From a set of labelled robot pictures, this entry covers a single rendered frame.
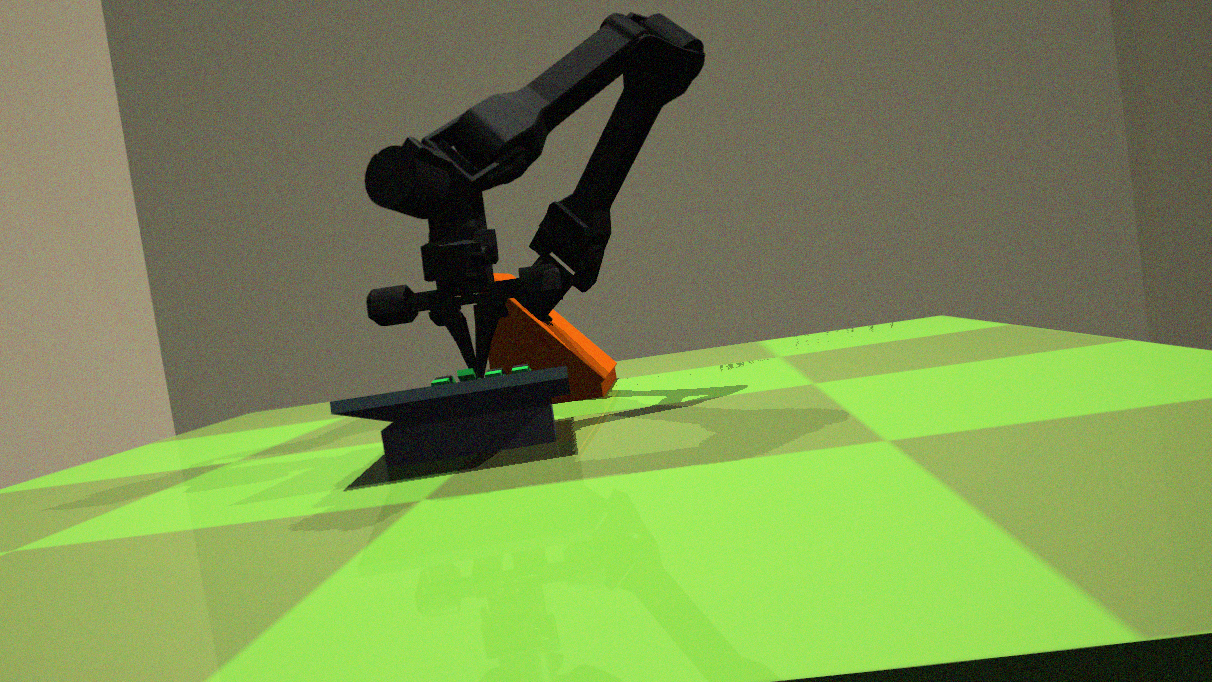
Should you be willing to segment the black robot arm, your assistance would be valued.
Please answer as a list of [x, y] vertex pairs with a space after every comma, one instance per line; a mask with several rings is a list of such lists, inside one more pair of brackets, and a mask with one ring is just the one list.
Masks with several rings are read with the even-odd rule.
[[[522, 176], [541, 156], [547, 134], [623, 74], [623, 92], [581, 180], [549, 205], [528, 245], [539, 254], [532, 267], [559, 268], [564, 296], [572, 286], [583, 293], [598, 281], [611, 205], [654, 119], [687, 91], [704, 62], [703, 42], [665, 15], [608, 15], [598, 31], [524, 88], [490, 96], [422, 142], [408, 137], [404, 147], [375, 154], [366, 190], [382, 207], [428, 219], [429, 229], [444, 220], [486, 222], [482, 191]], [[421, 246], [428, 282], [488, 277], [487, 265], [498, 262], [494, 229], [465, 227], [464, 237], [451, 239], [436, 229], [428, 236]]]

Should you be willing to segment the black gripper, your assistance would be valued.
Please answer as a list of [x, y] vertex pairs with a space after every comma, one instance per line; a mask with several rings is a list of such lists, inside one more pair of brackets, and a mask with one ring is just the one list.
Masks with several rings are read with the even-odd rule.
[[[444, 220], [430, 230], [442, 229], [444, 239], [464, 237], [465, 227], [487, 229], [479, 219]], [[488, 350], [501, 317], [508, 316], [508, 298], [522, 297], [532, 304], [562, 300], [559, 268], [551, 264], [518, 268], [519, 277], [494, 281], [493, 267], [487, 265], [488, 277], [440, 277], [438, 290], [415, 293], [408, 286], [371, 290], [367, 297], [368, 319], [379, 326], [412, 322], [419, 311], [429, 310], [438, 326], [446, 326], [461, 350], [468, 369], [485, 376]], [[481, 292], [488, 292], [478, 294]], [[473, 294], [475, 293], [475, 294]], [[458, 296], [458, 297], [456, 297]], [[461, 297], [459, 297], [461, 296]], [[474, 304], [476, 359], [465, 316], [461, 305]]]

